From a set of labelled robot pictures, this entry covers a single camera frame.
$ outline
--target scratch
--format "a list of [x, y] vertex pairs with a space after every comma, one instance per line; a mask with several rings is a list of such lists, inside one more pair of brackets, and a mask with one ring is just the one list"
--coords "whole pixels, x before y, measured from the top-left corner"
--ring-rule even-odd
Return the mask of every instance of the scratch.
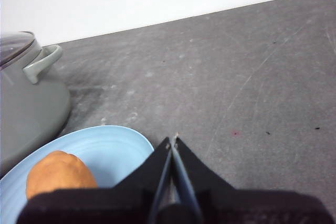
[[245, 83], [240, 87], [240, 89], [239, 89], [239, 91], [237, 92], [236, 96], [232, 99], [232, 102], [230, 103], [229, 107], [227, 107], [227, 109], [226, 109], [224, 115], [222, 116], [222, 118], [221, 118], [220, 121], [219, 121], [218, 126], [216, 127], [216, 130], [215, 130], [215, 133], [214, 133], [213, 137], [212, 137], [211, 140], [210, 140], [209, 147], [208, 147], [208, 149], [206, 150], [206, 152], [205, 152], [205, 156], [204, 156], [204, 157], [207, 157], [207, 156], [208, 156], [208, 153], [209, 153], [209, 151], [210, 151], [210, 148], [211, 148], [211, 146], [212, 146], [212, 143], [213, 143], [213, 141], [214, 141], [214, 138], [217, 136], [217, 132], [218, 132], [219, 126], [221, 125], [222, 121], [225, 119], [227, 112], [230, 110], [230, 108], [232, 107], [232, 105], [235, 103], [235, 101], [236, 101], [237, 97], [239, 96], [240, 92], [243, 90], [243, 88], [245, 87], [245, 85], [250, 81], [252, 75], [253, 75], [253, 73], [250, 75], [249, 78], [247, 78], [247, 80], [245, 81]]
[[[285, 41], [280, 44], [279, 47], [277, 47], [276, 49], [274, 49], [266, 58], [265, 60], [263, 60], [263, 62], [255, 69], [253, 70], [252, 74], [247, 78], [247, 80], [245, 81], [245, 83], [240, 87], [240, 89], [238, 90], [237, 94], [235, 95], [235, 97], [233, 98], [232, 102], [230, 103], [229, 107], [227, 107], [225, 113], [223, 114], [222, 118], [220, 119], [216, 129], [215, 129], [215, 132], [214, 132], [214, 135], [213, 137], [210, 139], [210, 143], [209, 143], [209, 146], [208, 146], [208, 149], [206, 150], [205, 152], [205, 158], [208, 156], [209, 154], [209, 151], [212, 147], [212, 144], [213, 144], [213, 141], [214, 141], [214, 138], [217, 136], [217, 133], [218, 133], [218, 130], [220, 128], [220, 125], [222, 124], [222, 121], [225, 119], [226, 115], [227, 115], [227, 112], [230, 110], [230, 108], [233, 106], [233, 104], [235, 103], [237, 97], [239, 96], [239, 94], [241, 93], [241, 91], [243, 90], [243, 88], [246, 86], [246, 84], [250, 81], [250, 79], [252, 78], [252, 76], [265, 64], [265, 62], [274, 55], [274, 53], [279, 50], [279, 48], [281, 48], [284, 44], [286, 44], [289, 40], [292, 39], [293, 36], [295, 36], [298, 32], [300, 32], [309, 22], [306, 21], [301, 27], [299, 27], [299, 29], [297, 29], [291, 36], [289, 36], [287, 39], [285, 39]], [[232, 36], [230, 36], [229, 34], [225, 33], [227, 36], [229, 36], [230, 38], [232, 38], [234, 41], [237, 42], [237, 40], [235, 38], [233, 38]]]
[[326, 34], [327, 37], [328, 37], [328, 41], [329, 41], [329, 43], [330, 43], [330, 45], [331, 45], [331, 47], [332, 47], [334, 53], [336, 54], [336, 46], [335, 46], [334, 39], [333, 39], [333, 41], [331, 41], [331, 38], [330, 38], [330, 35], [329, 35], [329, 32], [328, 32], [328, 27], [327, 27], [325, 30], [326, 30], [326, 31], [325, 31], [325, 34]]
[[256, 114], [257, 109], [258, 109], [259, 97], [260, 97], [260, 94], [261, 94], [261, 90], [262, 90], [262, 88], [264, 86], [264, 83], [265, 83], [265, 80], [261, 83], [260, 88], [258, 90], [257, 100], [256, 100], [256, 103], [254, 104], [254, 109], [253, 109], [252, 121], [254, 120], [255, 114]]

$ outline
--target plate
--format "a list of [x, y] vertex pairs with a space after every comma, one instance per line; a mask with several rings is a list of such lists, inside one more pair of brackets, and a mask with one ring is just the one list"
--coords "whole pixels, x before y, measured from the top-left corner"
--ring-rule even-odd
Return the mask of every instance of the plate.
[[1, 223], [16, 223], [27, 203], [28, 172], [55, 150], [79, 157], [93, 173], [98, 187], [112, 187], [139, 167], [153, 147], [139, 132], [115, 125], [91, 127], [58, 138], [31, 153], [0, 180]]

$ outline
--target red speck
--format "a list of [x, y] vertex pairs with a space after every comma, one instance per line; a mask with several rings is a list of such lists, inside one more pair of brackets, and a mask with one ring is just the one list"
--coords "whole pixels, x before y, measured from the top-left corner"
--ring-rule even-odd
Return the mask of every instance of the red speck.
[[239, 136], [239, 135], [240, 135], [240, 132], [239, 132], [239, 131], [232, 131], [232, 132], [231, 132], [231, 135], [232, 135], [232, 136]]

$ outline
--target countertop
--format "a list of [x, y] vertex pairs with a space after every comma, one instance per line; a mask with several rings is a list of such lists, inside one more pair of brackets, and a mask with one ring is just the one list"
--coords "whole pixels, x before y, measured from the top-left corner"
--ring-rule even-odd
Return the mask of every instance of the countertop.
[[55, 66], [72, 99], [61, 135], [123, 125], [156, 147], [179, 132], [236, 188], [312, 194], [336, 217], [336, 0], [276, 0], [61, 46]]

